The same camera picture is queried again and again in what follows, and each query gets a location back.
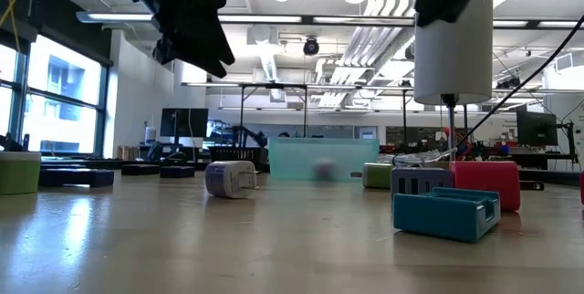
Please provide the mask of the large glass window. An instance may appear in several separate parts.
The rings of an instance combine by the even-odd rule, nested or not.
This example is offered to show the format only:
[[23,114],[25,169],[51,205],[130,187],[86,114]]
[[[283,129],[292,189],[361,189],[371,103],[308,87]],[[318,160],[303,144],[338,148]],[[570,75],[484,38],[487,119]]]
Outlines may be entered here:
[[53,156],[99,152],[107,75],[47,37],[0,44],[0,135]]

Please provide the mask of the purple white charger cube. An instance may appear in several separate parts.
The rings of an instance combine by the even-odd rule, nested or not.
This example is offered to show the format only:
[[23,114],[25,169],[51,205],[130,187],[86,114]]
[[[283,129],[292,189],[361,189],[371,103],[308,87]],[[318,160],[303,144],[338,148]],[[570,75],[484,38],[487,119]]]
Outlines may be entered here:
[[257,188],[257,170],[249,161],[212,162],[205,168],[204,182],[212,196],[245,199]]

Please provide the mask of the lavender multi-port charger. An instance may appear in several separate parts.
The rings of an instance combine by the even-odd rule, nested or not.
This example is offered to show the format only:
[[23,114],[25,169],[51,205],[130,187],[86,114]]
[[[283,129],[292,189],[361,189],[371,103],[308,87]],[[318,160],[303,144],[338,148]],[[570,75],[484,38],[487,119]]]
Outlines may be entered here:
[[454,173],[442,168],[394,168],[391,195],[426,194],[434,187],[454,188]]

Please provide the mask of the small black bin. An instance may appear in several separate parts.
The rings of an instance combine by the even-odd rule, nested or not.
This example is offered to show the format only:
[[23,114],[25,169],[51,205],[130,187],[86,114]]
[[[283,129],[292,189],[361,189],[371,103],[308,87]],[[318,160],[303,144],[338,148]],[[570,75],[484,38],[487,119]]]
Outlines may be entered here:
[[214,146],[210,148],[213,162],[248,161],[262,172],[269,172],[268,150],[266,148]]

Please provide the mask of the black computer monitor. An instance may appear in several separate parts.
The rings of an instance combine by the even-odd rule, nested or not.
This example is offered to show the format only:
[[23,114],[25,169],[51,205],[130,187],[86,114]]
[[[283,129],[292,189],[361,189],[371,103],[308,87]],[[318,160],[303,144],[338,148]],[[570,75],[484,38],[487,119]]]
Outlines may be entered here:
[[165,108],[162,110],[160,136],[173,138],[205,138],[208,109]]
[[558,124],[553,114],[517,111],[516,125],[519,144],[529,146],[558,144]]

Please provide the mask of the teal translucent bin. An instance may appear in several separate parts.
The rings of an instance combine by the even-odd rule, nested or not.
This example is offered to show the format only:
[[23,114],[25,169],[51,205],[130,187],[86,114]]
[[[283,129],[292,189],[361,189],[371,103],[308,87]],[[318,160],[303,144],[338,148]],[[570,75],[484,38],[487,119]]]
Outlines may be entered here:
[[268,161],[273,179],[313,181],[316,161],[336,163],[336,182],[351,182],[351,172],[364,163],[378,161],[380,142],[376,139],[284,138],[268,140]]

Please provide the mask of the black metal rig frame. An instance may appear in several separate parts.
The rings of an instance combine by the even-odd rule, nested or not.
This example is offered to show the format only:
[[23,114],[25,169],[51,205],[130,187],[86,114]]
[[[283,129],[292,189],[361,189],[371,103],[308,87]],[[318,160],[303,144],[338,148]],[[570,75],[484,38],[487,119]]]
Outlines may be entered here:
[[[404,103],[402,113],[406,114],[406,98],[408,93],[413,93],[413,86],[368,86],[368,85],[319,85],[319,84],[302,84],[302,83],[291,83],[291,82],[182,82],[183,87],[199,87],[199,88],[239,88],[240,90],[240,106],[235,108],[239,111],[239,126],[244,125],[244,116],[246,110],[252,111],[288,111],[288,112],[301,112],[303,114],[303,135],[307,136],[308,130],[308,113],[309,112],[351,112],[349,107],[326,107],[311,109],[308,106],[308,93],[311,90],[332,90],[333,92],[352,92],[355,90],[379,90],[381,92],[391,91],[397,93],[402,97],[402,102]],[[301,102],[301,108],[265,108],[265,107],[245,107],[245,101],[251,97],[258,89],[280,89],[280,90],[291,90],[294,93],[298,93],[299,90],[303,90],[303,95],[297,95]]]

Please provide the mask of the teal rectangular holder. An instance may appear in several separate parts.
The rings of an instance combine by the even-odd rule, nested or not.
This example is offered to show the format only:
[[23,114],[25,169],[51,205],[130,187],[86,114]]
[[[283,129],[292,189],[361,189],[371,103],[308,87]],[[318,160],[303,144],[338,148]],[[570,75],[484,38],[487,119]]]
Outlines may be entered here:
[[405,232],[476,243],[501,219],[497,192],[434,187],[426,194],[395,194],[393,226]]

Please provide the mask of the blue rectangular block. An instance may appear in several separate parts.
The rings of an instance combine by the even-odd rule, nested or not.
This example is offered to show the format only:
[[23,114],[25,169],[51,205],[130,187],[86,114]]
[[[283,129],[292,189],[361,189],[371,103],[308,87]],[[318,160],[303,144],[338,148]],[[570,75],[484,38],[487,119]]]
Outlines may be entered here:
[[91,169],[98,167],[96,162],[88,161],[46,161],[41,163],[42,170],[48,169]]

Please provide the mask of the black rectangular block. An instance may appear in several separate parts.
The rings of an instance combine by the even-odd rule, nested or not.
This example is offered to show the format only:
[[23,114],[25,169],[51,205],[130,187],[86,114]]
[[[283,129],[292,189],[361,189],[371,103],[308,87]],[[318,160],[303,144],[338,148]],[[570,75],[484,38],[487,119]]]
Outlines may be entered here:
[[160,166],[155,164],[124,164],[121,166],[122,175],[154,175],[160,172]]

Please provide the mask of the green white charger cube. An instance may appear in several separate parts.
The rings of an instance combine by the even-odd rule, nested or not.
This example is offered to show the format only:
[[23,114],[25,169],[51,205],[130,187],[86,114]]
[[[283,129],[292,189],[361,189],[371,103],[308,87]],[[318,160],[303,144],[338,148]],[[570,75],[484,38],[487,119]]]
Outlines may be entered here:
[[351,172],[352,178],[360,178],[366,189],[391,189],[393,166],[387,163],[364,163],[361,171]]
[[39,152],[0,152],[0,195],[36,193],[40,169]]

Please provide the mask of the white shade table lamp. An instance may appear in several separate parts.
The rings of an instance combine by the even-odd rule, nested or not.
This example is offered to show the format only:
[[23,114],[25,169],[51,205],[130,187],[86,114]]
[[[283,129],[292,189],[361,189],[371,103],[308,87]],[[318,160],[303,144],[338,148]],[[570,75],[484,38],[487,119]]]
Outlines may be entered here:
[[448,108],[451,161],[455,107],[492,98],[493,11],[494,0],[469,0],[455,22],[415,28],[414,101]]

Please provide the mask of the cardboard boxes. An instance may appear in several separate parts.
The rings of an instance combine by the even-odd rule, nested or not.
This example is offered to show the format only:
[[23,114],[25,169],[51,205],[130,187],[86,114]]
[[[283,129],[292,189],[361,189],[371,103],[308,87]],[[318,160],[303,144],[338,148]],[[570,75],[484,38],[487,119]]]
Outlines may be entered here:
[[137,146],[120,145],[117,147],[116,158],[122,161],[135,161],[140,157],[140,148]]

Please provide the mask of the purple rectangular block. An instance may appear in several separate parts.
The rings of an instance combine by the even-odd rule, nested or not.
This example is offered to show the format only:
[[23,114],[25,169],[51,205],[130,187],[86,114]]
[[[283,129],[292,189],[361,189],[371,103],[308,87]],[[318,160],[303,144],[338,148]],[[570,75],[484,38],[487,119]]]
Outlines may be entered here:
[[192,166],[164,166],[160,168],[161,178],[189,178],[194,177],[196,168]]
[[40,187],[87,185],[89,188],[112,186],[115,173],[100,169],[45,169],[40,171]]

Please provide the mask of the long ceiling light strip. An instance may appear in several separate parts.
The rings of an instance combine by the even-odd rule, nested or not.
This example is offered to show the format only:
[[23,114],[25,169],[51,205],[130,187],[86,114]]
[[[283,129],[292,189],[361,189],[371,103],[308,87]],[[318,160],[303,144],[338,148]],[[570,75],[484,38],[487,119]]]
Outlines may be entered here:
[[[78,21],[85,24],[150,23],[152,16],[137,13],[77,12]],[[226,25],[299,25],[299,26],[388,26],[412,27],[412,16],[309,16],[309,15],[252,15],[224,14],[219,22]],[[578,20],[502,19],[494,18],[496,30],[568,30]]]

